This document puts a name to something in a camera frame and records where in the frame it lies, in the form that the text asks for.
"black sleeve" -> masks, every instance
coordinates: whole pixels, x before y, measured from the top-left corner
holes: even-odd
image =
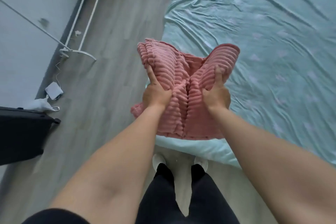
[[[46,209],[35,213],[22,224],[90,224],[81,216],[64,209]]]

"hand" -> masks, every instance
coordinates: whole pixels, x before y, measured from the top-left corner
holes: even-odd
[[[147,74],[150,84],[147,86],[142,96],[143,106],[145,108],[149,106],[158,106],[165,110],[170,102],[172,90],[165,91],[163,89],[161,84],[156,79],[153,69],[150,65],[147,66]]]
[[[219,66],[215,68],[215,83],[210,91],[202,90],[203,101],[210,111],[224,107],[229,109],[231,103],[231,95],[229,90],[223,85],[222,72]]]

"person's left hand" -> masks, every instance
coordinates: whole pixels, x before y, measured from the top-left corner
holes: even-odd
[[[149,106],[162,107],[163,110],[168,106],[172,90],[165,91],[161,84],[156,79],[153,69],[150,65],[147,66],[147,74],[150,84],[147,86],[142,96],[143,106],[145,108]]]

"person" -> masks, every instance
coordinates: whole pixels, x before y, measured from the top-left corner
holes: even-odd
[[[192,196],[184,217],[175,201],[174,177],[159,155],[156,175],[141,199],[154,151],[165,91],[150,66],[144,112],[98,149],[70,179],[48,209],[24,224],[238,223],[206,173],[206,162],[191,167]],[[229,110],[230,93],[215,68],[215,83],[203,101],[255,189],[279,223],[336,223],[336,171],[304,149],[246,123]]]

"wall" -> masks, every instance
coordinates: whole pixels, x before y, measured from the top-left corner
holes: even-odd
[[[78,0],[4,0],[61,38]],[[0,3],[0,106],[20,107],[35,99],[57,43]]]

